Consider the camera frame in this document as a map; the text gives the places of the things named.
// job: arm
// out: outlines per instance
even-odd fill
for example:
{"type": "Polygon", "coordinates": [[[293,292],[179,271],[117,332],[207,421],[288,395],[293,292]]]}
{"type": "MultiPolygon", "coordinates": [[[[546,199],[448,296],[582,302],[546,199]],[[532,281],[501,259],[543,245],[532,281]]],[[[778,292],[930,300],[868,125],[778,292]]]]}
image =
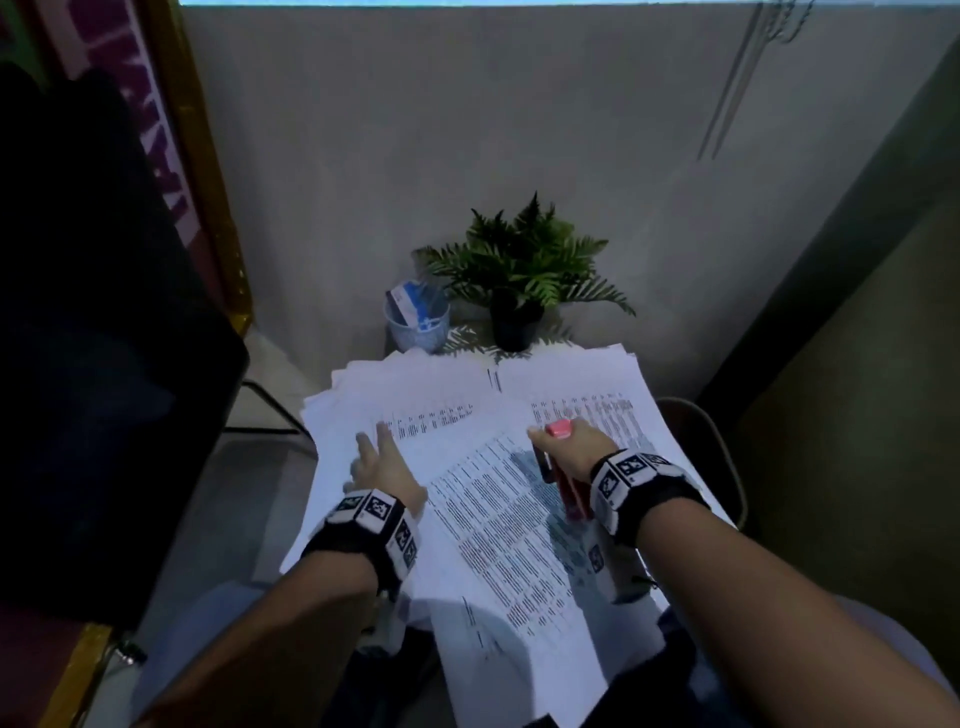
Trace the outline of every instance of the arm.
{"type": "MultiPolygon", "coordinates": [[[[566,440],[537,429],[530,438],[585,482],[618,450],[583,421],[566,440]]],[[[960,725],[951,695],[829,593],[699,503],[675,498],[653,507],[636,547],[728,684],[771,723],[960,725]]]]}
{"type": "MultiPolygon", "coordinates": [[[[387,426],[377,449],[357,435],[345,490],[376,488],[416,516],[426,491],[387,426]]],[[[372,623],[376,572],[362,554],[314,551],[204,650],[137,726],[302,726],[320,723],[362,630],[372,623]]]]}

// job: hand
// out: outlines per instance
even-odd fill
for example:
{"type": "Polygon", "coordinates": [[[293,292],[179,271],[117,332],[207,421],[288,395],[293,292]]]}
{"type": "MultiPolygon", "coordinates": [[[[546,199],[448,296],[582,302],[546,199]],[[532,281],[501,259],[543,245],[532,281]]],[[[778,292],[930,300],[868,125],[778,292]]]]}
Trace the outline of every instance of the hand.
{"type": "Polygon", "coordinates": [[[577,418],[572,429],[572,434],[563,440],[537,427],[530,427],[527,435],[530,442],[550,455],[564,473],[590,483],[593,466],[620,448],[606,433],[586,420],[577,418]]]}
{"type": "Polygon", "coordinates": [[[399,499],[414,517],[419,516],[426,503],[426,488],[420,486],[410,473],[403,455],[396,448],[394,436],[383,423],[376,424],[376,447],[379,452],[365,433],[357,433],[360,457],[350,463],[353,482],[344,486],[344,491],[376,488],[399,499]]]}

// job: chain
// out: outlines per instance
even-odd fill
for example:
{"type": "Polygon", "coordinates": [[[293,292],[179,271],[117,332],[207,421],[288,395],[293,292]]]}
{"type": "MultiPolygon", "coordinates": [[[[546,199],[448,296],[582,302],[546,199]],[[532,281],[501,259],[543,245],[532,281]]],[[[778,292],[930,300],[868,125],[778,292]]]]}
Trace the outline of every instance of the chain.
{"type": "Polygon", "coordinates": [[[814,2],[816,2],[816,0],[808,0],[804,14],[800,16],[800,20],[797,21],[797,25],[793,31],[787,35],[786,26],[790,22],[790,16],[793,14],[794,9],[797,7],[797,0],[786,0],[786,2],[778,0],[775,4],[776,9],[770,16],[770,26],[767,28],[767,42],[776,40],[786,45],[796,38],[800,34],[804,23],[810,17],[810,11],[813,10],[814,2]]]}

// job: blue bucket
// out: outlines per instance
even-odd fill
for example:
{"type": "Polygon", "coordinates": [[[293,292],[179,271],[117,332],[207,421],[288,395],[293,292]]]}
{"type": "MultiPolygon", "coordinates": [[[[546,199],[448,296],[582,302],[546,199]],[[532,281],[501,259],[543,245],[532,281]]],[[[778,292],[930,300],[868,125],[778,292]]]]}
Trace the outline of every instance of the blue bucket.
{"type": "Polygon", "coordinates": [[[390,327],[390,334],[394,337],[396,347],[402,352],[419,347],[427,353],[433,353],[444,345],[446,335],[450,332],[450,303],[446,299],[443,289],[429,283],[415,283],[420,290],[421,299],[426,301],[427,315],[433,326],[426,331],[417,327],[409,327],[399,315],[399,311],[390,305],[389,297],[384,297],[383,315],[390,327]]]}

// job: black plant pot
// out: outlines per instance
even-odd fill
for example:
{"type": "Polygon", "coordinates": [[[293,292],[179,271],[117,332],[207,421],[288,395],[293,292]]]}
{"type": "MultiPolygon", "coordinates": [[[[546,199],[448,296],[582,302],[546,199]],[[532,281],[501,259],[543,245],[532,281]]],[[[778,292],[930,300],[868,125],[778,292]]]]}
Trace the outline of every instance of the black plant pot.
{"type": "Polygon", "coordinates": [[[493,291],[490,305],[493,342],[504,352],[523,352],[533,344],[537,326],[543,318],[543,306],[527,301],[517,307],[511,291],[493,291]]]}

